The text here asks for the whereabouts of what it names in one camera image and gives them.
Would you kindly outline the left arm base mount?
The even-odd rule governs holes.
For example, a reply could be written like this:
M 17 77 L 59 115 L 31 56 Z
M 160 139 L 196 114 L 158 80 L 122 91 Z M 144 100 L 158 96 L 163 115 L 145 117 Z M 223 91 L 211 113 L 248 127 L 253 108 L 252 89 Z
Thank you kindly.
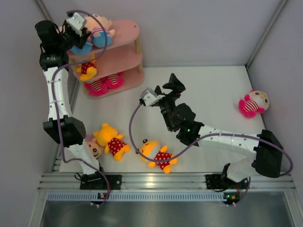
M 74 177 L 80 181 L 81 190 L 107 190 L 105 178 L 98 172 L 91 175 L 80 175 L 75 173 Z M 106 175 L 110 190 L 120 190 L 122 183 L 121 175 Z

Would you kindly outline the yellow frog plush polka dress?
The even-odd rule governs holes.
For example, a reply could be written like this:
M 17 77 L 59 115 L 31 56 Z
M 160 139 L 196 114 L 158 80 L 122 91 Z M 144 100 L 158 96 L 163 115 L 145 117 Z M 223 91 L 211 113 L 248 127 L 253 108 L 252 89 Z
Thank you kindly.
M 140 148 L 140 153 L 146 156 L 149 159 L 162 162 L 151 162 L 144 157 L 140 156 L 141 160 L 148 164 L 148 167 L 154 168 L 158 166 L 165 174 L 171 172 L 171 166 L 178 162 L 177 158 L 174 158 L 175 155 L 168 152 L 168 146 L 161 146 L 158 141 L 155 140 L 143 140 L 143 145 Z

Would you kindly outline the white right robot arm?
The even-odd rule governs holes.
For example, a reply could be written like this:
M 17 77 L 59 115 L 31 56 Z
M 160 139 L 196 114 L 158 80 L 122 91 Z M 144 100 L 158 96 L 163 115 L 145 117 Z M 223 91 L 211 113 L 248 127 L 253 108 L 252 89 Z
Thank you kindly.
M 256 135 L 245 135 L 212 128 L 195 121 L 196 114 L 187 104 L 175 104 L 186 88 L 174 73 L 171 73 L 163 88 L 171 92 L 159 101 L 160 111 L 167 129 L 176 132 L 181 143 L 187 146 L 215 147 L 245 157 L 224 166 L 221 182 L 225 187 L 231 188 L 243 179 L 255 175 L 280 177 L 283 147 L 273 132 L 262 130 Z

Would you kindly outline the yellow bear polka dot dress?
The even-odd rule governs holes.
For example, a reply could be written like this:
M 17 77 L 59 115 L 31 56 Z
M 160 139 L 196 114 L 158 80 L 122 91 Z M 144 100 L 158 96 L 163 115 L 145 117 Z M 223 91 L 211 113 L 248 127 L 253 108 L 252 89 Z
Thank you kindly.
M 93 132 L 98 145 L 104 147 L 104 153 L 113 156 L 115 161 L 121 161 L 123 154 L 130 151 L 131 147 L 123 142 L 124 134 L 118 134 L 116 128 L 108 123 L 103 123 L 99 131 Z

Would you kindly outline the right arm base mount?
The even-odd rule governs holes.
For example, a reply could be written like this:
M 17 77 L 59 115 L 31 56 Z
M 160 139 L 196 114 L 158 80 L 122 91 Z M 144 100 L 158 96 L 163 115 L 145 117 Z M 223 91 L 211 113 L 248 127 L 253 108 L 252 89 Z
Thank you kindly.
M 236 183 L 228 178 L 222 178 L 220 174 L 205 175 L 205 180 L 207 189 L 215 192 L 246 189 L 249 183 L 248 178 Z

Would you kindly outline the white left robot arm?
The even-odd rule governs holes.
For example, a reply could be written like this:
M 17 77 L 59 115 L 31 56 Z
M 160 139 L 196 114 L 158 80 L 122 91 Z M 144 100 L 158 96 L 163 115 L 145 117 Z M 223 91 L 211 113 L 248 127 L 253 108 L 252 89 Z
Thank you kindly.
M 65 20 L 62 29 L 49 20 L 35 25 L 41 40 L 39 63 L 48 88 L 49 114 L 43 122 L 44 131 L 61 146 L 64 163 L 79 162 L 91 184 L 102 189 L 107 177 L 101 172 L 99 162 L 86 143 L 86 129 L 82 121 L 73 117 L 68 98 L 68 68 L 71 66 L 67 52 L 74 46 L 83 47 L 90 32 L 86 21 Z

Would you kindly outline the yellow bear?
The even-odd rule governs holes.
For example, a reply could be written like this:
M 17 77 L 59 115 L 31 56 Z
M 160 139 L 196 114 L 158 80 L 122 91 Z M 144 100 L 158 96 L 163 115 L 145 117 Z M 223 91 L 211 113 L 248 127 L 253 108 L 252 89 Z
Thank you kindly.
M 87 63 L 82 63 L 77 67 L 76 71 L 80 74 L 80 81 L 87 81 L 92 79 L 97 75 L 95 60 Z

